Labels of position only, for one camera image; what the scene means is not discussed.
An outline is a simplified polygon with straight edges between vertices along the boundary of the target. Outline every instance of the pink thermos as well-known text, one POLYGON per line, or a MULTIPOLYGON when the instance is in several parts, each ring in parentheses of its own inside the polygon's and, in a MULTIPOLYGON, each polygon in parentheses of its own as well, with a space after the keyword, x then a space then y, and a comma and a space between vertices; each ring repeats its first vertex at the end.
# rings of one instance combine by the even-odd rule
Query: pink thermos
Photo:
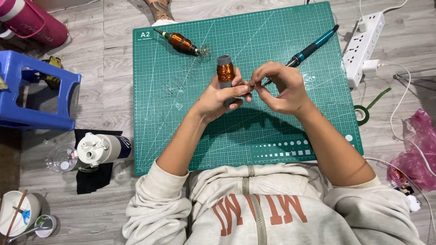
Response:
POLYGON ((30 0, 0 0, 0 21, 21 38, 34 38, 57 48, 68 30, 61 22, 30 0))

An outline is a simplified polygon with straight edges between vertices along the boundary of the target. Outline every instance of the small white dish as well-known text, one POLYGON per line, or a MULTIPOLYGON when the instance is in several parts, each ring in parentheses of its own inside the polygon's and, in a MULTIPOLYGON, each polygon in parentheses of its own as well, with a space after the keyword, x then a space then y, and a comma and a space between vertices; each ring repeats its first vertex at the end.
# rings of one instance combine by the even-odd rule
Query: small white dish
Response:
MULTIPOLYGON (((22 195, 23 193, 20 191, 9 191, 3 195, 3 202, 0 207, 0 233, 3 235, 6 235, 9 225, 12 222, 12 217, 15 214, 13 207, 18 207, 22 195)), ((41 204, 33 194, 27 193, 20 209, 23 213, 17 214, 10 230, 10 237, 18 236, 33 225, 41 211, 41 204)))
POLYGON ((50 236, 50 234, 53 233, 53 231, 56 229, 56 226, 58 225, 56 222, 56 218, 54 216, 43 214, 36 219, 35 226, 38 226, 42 221, 44 221, 46 219, 51 219, 51 221, 53 222, 53 228, 48 229, 48 230, 35 231, 36 235, 39 237, 50 236))

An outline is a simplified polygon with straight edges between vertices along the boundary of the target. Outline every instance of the hoodie sleeve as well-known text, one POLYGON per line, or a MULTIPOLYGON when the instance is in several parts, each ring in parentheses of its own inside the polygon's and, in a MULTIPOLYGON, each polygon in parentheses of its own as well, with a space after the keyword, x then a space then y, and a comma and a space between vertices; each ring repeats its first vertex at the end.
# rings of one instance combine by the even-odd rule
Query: hoodie sleeve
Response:
POLYGON ((186 241, 185 219, 191 202, 181 197, 188 174, 175 176, 153 162, 147 175, 136 182, 136 194, 127 205, 129 221, 123 226, 126 245, 182 245, 186 241))
POLYGON ((357 186, 335 187, 324 203, 344 217, 363 245, 424 244, 410 220, 407 197, 377 177, 357 186))

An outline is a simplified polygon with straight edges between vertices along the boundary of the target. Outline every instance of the power strip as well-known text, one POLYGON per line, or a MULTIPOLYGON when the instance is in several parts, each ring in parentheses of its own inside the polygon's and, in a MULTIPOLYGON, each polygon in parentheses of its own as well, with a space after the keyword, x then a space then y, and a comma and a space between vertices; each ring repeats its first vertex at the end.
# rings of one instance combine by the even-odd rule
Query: power strip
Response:
POLYGON ((368 30, 360 32, 359 28, 356 28, 343 57, 350 88, 357 88, 359 85, 363 75, 363 63, 370 59, 385 25, 383 12, 368 14, 364 18, 367 21, 368 30))

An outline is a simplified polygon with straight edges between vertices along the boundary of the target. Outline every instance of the green cutting mat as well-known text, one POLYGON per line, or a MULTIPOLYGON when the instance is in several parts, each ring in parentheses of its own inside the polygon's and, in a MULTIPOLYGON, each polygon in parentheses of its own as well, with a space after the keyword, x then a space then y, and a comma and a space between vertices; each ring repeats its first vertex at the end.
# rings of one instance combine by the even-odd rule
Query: green cutting mat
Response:
MULTIPOLYGON (((181 33, 207 58, 174 50, 151 27, 133 30, 135 173, 146 174, 168 144, 183 116, 216 74, 216 58, 232 57, 244 79, 266 61, 286 64, 335 25, 328 2, 161 26, 181 33)), ((322 113, 363 154, 337 35, 299 70, 307 93, 322 113)), ((270 90, 277 92, 274 85, 270 90)), ((316 160, 294 116, 272 112, 253 92, 253 101, 210 123, 189 170, 222 165, 316 160)))

